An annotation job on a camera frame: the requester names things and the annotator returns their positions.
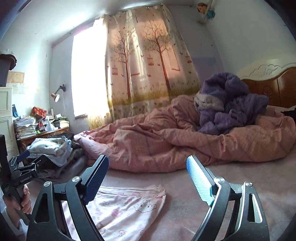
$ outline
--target hanging doll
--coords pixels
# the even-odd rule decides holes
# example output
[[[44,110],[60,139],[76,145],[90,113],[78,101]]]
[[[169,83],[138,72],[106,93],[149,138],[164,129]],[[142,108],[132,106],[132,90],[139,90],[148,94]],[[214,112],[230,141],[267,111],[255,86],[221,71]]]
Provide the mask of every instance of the hanging doll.
[[[203,2],[200,2],[197,4],[197,10],[198,12],[202,13],[204,15],[202,21],[199,22],[204,22],[204,20],[207,19],[212,19],[215,17],[215,12],[211,8],[213,0],[209,0],[208,4],[205,4]]]

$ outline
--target pink comforter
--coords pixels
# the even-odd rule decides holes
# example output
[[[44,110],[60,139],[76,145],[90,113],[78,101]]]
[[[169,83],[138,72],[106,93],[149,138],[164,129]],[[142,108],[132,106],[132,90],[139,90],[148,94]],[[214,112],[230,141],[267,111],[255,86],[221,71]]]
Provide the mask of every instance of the pink comforter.
[[[178,96],[170,106],[115,121],[75,135],[91,159],[105,154],[110,168],[131,172],[172,172],[195,154],[204,165],[230,161],[271,161],[287,155],[296,139],[291,117],[267,107],[256,125],[226,135],[199,133],[194,99]]]

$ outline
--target dark blue gripper pad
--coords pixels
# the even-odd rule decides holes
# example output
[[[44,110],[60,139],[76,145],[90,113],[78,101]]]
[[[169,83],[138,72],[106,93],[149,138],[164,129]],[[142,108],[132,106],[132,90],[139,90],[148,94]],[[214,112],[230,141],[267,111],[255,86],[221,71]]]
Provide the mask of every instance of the dark blue gripper pad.
[[[109,169],[109,159],[106,156],[104,156],[103,158],[101,156],[97,159],[97,161],[95,162],[95,164],[92,167],[89,167],[90,169],[94,168],[96,170],[90,170],[90,171],[94,172],[93,176],[90,177],[90,179],[85,184],[85,195],[82,198],[83,201],[85,202],[85,205],[87,205],[90,201],[94,200],[94,198],[95,198],[95,196],[96,196],[96,194],[97,194],[97,192],[98,192],[98,190],[105,178],[105,175]],[[83,178],[83,175],[87,172],[87,169],[81,175],[82,178]]]

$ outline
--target white wall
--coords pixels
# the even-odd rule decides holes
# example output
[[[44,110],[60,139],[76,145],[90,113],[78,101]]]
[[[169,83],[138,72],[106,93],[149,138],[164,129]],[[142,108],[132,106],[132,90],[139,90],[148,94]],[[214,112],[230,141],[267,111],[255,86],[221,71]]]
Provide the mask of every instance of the white wall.
[[[212,74],[223,71],[221,59],[215,43],[205,26],[196,24],[196,11],[190,7],[170,6],[171,11],[179,31],[187,45],[189,54],[197,69],[201,82]],[[68,117],[70,121],[70,130],[73,133],[79,133],[88,130],[87,119],[75,119],[72,92],[71,92],[71,56],[72,56],[73,36],[66,38],[53,48],[50,73],[49,73],[49,91],[55,92],[57,88],[65,84],[63,106],[62,93],[61,100],[55,103],[50,98],[50,107],[54,109],[55,114],[61,113]]]
[[[238,73],[254,61],[296,52],[296,41],[264,0],[216,0],[209,29],[226,72]]]
[[[19,30],[14,23],[0,42],[0,49],[8,48],[17,59],[13,71],[25,73],[24,94],[13,94],[19,115],[29,115],[34,106],[49,109],[49,63],[51,46],[33,33]]]
[[[49,71],[49,91],[54,93],[62,84],[66,86],[66,91],[59,90],[60,100],[55,103],[53,98],[50,97],[49,103],[50,107],[54,109],[55,115],[61,113],[68,117],[70,131],[77,134],[88,130],[89,125],[87,118],[76,120],[74,116],[71,89],[72,45],[73,36],[66,38],[53,48]]]
[[[168,6],[182,34],[200,83],[211,75],[224,72],[215,42],[206,25],[196,22],[197,11],[189,6]]]

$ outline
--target window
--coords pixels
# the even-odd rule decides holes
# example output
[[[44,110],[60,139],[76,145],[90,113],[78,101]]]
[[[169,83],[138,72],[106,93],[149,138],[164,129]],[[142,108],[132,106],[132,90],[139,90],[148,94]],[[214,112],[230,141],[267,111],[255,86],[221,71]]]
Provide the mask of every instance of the window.
[[[106,29],[102,20],[74,36],[71,84],[74,115],[105,115],[107,104],[105,52]]]

